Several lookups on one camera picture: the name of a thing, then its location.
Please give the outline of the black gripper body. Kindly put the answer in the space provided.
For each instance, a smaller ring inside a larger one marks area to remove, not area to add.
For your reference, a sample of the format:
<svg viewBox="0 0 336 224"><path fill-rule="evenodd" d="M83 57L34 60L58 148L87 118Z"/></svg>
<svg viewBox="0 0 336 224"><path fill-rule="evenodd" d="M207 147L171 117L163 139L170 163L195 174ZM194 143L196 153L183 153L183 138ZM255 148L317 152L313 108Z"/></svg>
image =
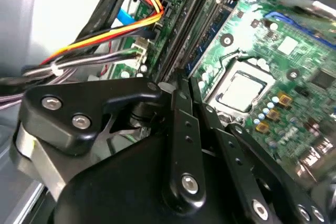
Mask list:
<svg viewBox="0 0 336 224"><path fill-rule="evenodd" d="M76 175L56 204L54 223L246 223L221 158L203 154L206 202L179 216L163 200L165 144L152 137Z"/></svg>

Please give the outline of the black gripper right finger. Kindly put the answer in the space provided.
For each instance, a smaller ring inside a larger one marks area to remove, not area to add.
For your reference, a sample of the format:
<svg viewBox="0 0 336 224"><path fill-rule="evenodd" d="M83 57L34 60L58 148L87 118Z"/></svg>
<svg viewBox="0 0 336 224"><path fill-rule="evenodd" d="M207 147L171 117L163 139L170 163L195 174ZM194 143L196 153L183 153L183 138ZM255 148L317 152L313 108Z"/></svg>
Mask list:
<svg viewBox="0 0 336 224"><path fill-rule="evenodd" d="M225 164L234 193L237 223L331 223L330 216L238 124L223 127L204 103L197 81L190 78L193 109L201 135L213 144Z"/></svg>

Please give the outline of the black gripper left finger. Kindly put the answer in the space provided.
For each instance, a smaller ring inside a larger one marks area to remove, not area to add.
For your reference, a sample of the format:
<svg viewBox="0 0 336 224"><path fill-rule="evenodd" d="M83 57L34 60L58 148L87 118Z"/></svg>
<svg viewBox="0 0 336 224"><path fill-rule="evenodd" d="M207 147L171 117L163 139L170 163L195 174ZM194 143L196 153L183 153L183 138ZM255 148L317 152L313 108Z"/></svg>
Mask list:
<svg viewBox="0 0 336 224"><path fill-rule="evenodd" d="M38 86L23 95L13 143L29 164L26 174L58 200L76 175L94 165L91 150L105 115L116 133L166 127L171 166L165 197L181 209L198 209L206 192L199 124L192 113L183 76L172 93L145 77Z"/></svg>

